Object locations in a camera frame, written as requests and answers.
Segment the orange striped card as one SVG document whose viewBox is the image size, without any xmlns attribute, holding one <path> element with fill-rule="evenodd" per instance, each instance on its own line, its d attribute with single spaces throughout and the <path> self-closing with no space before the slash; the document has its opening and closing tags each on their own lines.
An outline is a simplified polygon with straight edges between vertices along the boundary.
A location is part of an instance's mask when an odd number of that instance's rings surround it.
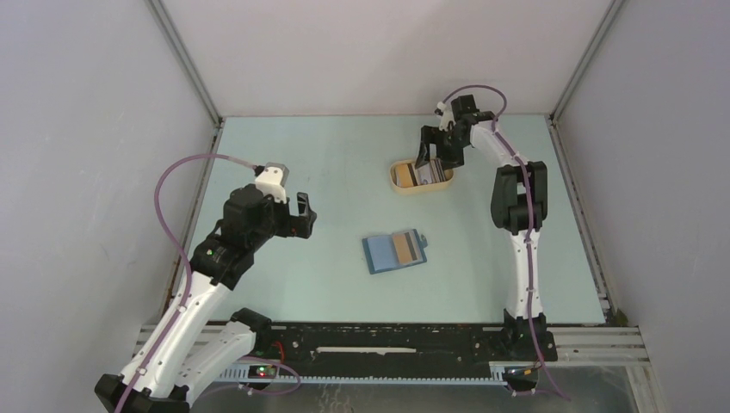
<svg viewBox="0 0 730 413">
<path fill-rule="evenodd" d="M 422 238 L 416 230 L 394 233 L 392 240 L 398 265 L 407 267 L 427 261 Z"/>
</svg>

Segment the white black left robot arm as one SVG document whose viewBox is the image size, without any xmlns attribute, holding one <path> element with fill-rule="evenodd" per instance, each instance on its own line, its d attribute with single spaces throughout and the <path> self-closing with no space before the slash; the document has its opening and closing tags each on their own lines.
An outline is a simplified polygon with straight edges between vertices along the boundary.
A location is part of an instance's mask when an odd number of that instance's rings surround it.
<svg viewBox="0 0 730 413">
<path fill-rule="evenodd" d="M 262 358 L 272 347 L 268 318 L 235 312 L 218 337 L 192 348 L 214 311 L 272 237 L 312 234 L 317 214 L 308 195 L 296 196 L 298 214 L 274 189 L 248 184 L 231 192 L 223 216 L 193 253 L 192 272 L 151 336 L 118 374 L 104 374 L 95 393 L 109 412 L 188 412 L 236 359 Z"/>
</svg>

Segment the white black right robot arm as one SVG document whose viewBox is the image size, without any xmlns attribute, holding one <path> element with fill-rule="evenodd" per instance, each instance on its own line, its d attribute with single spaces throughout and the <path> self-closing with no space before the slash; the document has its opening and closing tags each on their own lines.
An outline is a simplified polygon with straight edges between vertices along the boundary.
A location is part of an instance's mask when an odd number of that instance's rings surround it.
<svg viewBox="0 0 730 413">
<path fill-rule="evenodd" d="M 548 215 L 548 169 L 521 155 L 504 136 L 498 114 L 477 108 L 471 95 L 451 94 L 436 105 L 438 126 L 421 129 L 414 170 L 461 167 L 464 150 L 479 150 L 497 164 L 490 214 L 508 234 L 514 261 L 514 285 L 504 310 L 500 346 L 506 356 L 521 360 L 539 349 L 547 334 L 537 269 L 540 230 Z"/>
</svg>

